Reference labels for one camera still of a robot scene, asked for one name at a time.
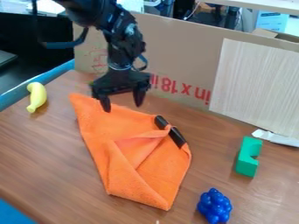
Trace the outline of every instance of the wooden table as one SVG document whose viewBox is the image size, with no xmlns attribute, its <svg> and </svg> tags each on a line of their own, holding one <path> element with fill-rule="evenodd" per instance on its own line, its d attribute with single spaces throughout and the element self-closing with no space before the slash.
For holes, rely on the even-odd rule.
<svg viewBox="0 0 299 224">
<path fill-rule="evenodd" d="M 299 152 L 265 142 L 254 178 L 235 173 L 234 160 L 253 126 L 148 96 L 136 108 L 131 94 L 112 101 L 163 115 L 189 142 L 192 161 L 172 209 L 165 212 L 106 195 L 83 143 L 67 95 L 88 93 L 93 75 L 66 73 L 47 85 L 49 102 L 29 115 L 23 99 L 0 114 L 0 197 L 40 223 L 206 223 L 198 196 L 220 189 L 233 203 L 230 223 L 298 223 Z"/>
</svg>

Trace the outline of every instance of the yellow banana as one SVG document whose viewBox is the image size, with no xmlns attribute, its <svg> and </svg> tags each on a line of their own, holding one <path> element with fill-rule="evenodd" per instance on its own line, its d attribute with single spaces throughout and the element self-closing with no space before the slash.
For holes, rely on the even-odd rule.
<svg viewBox="0 0 299 224">
<path fill-rule="evenodd" d="M 27 110 L 29 113 L 34 113 L 46 101 L 45 87 L 39 82 L 33 82 L 27 86 L 27 90 L 31 92 L 30 105 L 27 107 Z"/>
</svg>

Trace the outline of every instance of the orange cloth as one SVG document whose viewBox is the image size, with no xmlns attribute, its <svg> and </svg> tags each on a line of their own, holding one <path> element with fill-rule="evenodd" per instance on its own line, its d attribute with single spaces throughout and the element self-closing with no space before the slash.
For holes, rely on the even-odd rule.
<svg viewBox="0 0 299 224">
<path fill-rule="evenodd" d="M 81 94 L 70 100 L 107 193 L 169 210 L 191 162 L 187 143 L 179 149 L 155 115 L 114 104 L 106 113 Z"/>
</svg>

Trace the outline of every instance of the blue bumpy ball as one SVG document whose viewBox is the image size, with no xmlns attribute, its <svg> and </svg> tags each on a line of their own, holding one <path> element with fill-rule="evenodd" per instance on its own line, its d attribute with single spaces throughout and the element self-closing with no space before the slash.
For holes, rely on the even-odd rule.
<svg viewBox="0 0 299 224">
<path fill-rule="evenodd" d="M 200 196 L 198 211 L 210 224 L 227 222 L 232 210 L 231 201 L 215 188 L 211 188 L 209 192 L 204 192 Z"/>
</svg>

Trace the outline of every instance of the green block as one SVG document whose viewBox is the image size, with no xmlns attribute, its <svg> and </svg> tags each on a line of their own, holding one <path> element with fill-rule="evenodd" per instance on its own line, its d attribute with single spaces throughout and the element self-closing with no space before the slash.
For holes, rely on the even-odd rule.
<svg viewBox="0 0 299 224">
<path fill-rule="evenodd" d="M 260 155 L 261 146 L 262 141 L 260 139 L 249 136 L 243 137 L 243 142 L 236 163 L 236 172 L 251 178 L 254 177 L 260 163 L 252 157 Z"/>
</svg>

